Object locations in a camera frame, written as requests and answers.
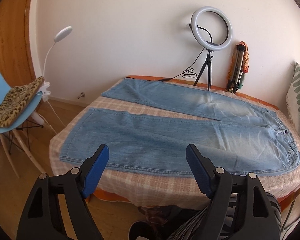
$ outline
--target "leopard print fabric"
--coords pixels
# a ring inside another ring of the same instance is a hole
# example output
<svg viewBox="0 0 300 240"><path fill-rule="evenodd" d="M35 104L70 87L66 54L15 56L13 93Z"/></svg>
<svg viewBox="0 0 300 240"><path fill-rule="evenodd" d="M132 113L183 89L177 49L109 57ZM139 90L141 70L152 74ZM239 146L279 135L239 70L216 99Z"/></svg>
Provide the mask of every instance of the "leopard print fabric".
<svg viewBox="0 0 300 240"><path fill-rule="evenodd" d="M0 104L0 127L9 127L18 118L36 95L44 77L39 77L28 85L12 87Z"/></svg>

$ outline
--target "ring light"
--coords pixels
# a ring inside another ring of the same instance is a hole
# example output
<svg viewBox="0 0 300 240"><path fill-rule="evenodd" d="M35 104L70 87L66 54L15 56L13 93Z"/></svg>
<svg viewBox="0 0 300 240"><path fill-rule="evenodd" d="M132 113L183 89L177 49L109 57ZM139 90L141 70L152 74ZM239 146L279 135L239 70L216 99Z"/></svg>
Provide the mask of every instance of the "ring light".
<svg viewBox="0 0 300 240"><path fill-rule="evenodd" d="M212 51L218 51L218 50L222 50L225 49L231 42L232 39L232 26L231 23L228 19L228 17L219 9L211 7L211 6L205 6L205 7L201 7L198 10L196 10L194 12L194 14L191 17L191 26L198 26L197 25L197 20L199 15L201 15L204 12L213 12L217 15L219 15L221 17L221 19L224 21L224 23L226 24L226 28L227 28L227 37L225 39L225 41L219 45L214 44L212 42L208 42L205 41L199 31L198 28L191 28L193 36L195 37L195 39L200 43L201 46L205 47L206 49L212 50Z"/></svg>

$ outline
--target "blue chair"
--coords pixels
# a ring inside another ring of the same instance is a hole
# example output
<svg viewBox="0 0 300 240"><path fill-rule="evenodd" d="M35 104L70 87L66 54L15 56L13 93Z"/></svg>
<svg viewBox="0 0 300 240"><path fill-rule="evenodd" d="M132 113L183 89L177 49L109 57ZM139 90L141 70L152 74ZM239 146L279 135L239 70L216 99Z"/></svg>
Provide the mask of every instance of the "blue chair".
<svg viewBox="0 0 300 240"><path fill-rule="evenodd" d="M8 93L10 88L11 87L7 84L7 82L4 80L3 76L0 73L0 104L2 103L5 95ZM44 169L36 161L36 159L32 156L30 150L28 149L28 147L26 146L26 144L23 142L22 138L20 137L19 131L16 130L16 128L18 126L20 126L35 111L36 107L40 103L41 98L42 98L42 93L41 92L37 93L37 95L35 95L33 97L32 101L28 104L28 106L23 110L23 112L19 115L19 117L15 120L15 122L10 127L0 128L0 140L1 140L1 143L3 146L3 149L7 155L7 158L9 160L11 166L12 166L12 169L14 170L14 172L18 178L19 178L18 172L12 163L7 144L6 144L4 136L2 134L5 132L8 132L8 131L12 131L13 134L15 135L17 141L19 142L20 146L22 147L24 152L29 157L29 159L34 163L34 165L39 169L39 171L44 173L45 172Z"/></svg>

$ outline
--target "plaid tablecloth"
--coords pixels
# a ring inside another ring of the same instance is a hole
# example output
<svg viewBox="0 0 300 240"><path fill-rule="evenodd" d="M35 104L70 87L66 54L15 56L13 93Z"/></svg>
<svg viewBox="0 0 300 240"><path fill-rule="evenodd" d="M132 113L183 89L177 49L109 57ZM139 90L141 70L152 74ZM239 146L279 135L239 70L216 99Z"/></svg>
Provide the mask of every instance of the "plaid tablecloth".
<svg viewBox="0 0 300 240"><path fill-rule="evenodd" d="M241 98L232 93L219 90L213 91L275 111L277 116L291 131L300 151L300 137L295 128L288 121L287 117L280 110ZM164 117L204 120L202 117L176 113L117 99L99 97L78 114L65 129L50 141L49 157L54 175L65 174L74 167L72 164L59 160L60 150L71 129L90 107L128 111L131 114L149 114ZM300 188L300 165L289 173L279 176L261 176L259 179L267 192L270 192L277 198L284 197L290 192ZM98 188L125 197L136 206L166 206L174 204L182 208L200 209L209 201L209 199L200 192L195 179L192 178L150 176L106 169L100 179Z"/></svg>

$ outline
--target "jeans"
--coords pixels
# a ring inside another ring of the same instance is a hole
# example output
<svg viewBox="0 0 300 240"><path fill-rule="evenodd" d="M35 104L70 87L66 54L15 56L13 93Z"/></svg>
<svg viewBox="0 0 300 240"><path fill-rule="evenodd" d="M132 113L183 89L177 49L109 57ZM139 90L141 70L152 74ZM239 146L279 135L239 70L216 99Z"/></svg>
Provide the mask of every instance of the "jeans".
<svg viewBox="0 0 300 240"><path fill-rule="evenodd" d="M68 135L60 160L82 163L108 145L108 169L192 177L185 152L237 175L280 175L300 164L289 130L273 111L213 92L162 82L124 79L103 96L207 117L190 120L91 108Z"/></svg>

